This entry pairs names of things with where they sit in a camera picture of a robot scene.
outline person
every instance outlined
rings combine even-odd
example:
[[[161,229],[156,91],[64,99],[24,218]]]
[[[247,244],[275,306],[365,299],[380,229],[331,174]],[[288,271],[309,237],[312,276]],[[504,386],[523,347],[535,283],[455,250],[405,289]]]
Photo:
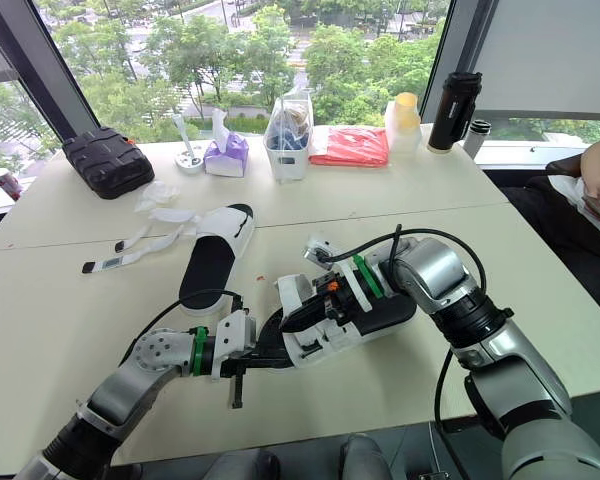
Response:
[[[534,177],[502,191],[600,306],[600,216],[583,199],[600,200],[600,141],[582,154],[580,168],[579,178]]]

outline red plastic bag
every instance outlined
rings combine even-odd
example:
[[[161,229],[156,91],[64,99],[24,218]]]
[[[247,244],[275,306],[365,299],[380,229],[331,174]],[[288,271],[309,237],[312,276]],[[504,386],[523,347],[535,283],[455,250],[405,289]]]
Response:
[[[309,161],[314,165],[384,167],[389,161],[387,134],[377,127],[314,127]]]

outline green band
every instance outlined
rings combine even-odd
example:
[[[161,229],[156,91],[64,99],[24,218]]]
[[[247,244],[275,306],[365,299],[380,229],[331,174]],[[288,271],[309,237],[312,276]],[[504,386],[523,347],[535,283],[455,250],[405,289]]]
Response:
[[[382,293],[382,289],[376,283],[376,279],[373,277],[373,274],[369,270],[369,267],[367,267],[367,264],[364,263],[364,258],[362,258],[360,255],[354,255],[353,263],[356,264],[358,270],[360,271],[360,273],[362,273],[362,277],[365,279],[367,285],[369,285],[369,288],[371,288],[371,291],[376,296],[376,298],[382,298],[384,296]]]
[[[194,377],[200,375],[202,369],[202,351],[204,350],[204,342],[207,340],[207,329],[204,327],[196,328],[196,338],[194,340],[193,351],[191,352],[191,361],[193,362],[193,370],[191,374]]]

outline chair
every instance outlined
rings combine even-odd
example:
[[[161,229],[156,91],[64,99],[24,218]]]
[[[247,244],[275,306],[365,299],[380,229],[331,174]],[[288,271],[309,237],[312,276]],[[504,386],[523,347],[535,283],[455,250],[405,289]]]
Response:
[[[580,177],[582,176],[582,171],[580,170],[581,160],[582,154],[579,153],[573,157],[549,162],[547,163],[547,166],[544,167],[544,170],[547,175],[568,175],[569,177]]]

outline can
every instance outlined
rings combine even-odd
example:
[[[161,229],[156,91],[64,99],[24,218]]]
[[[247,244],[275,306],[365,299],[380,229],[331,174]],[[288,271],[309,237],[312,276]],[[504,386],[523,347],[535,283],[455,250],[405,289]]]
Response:
[[[0,188],[9,195],[13,201],[17,202],[22,193],[22,185],[18,179],[6,168],[0,168]]]

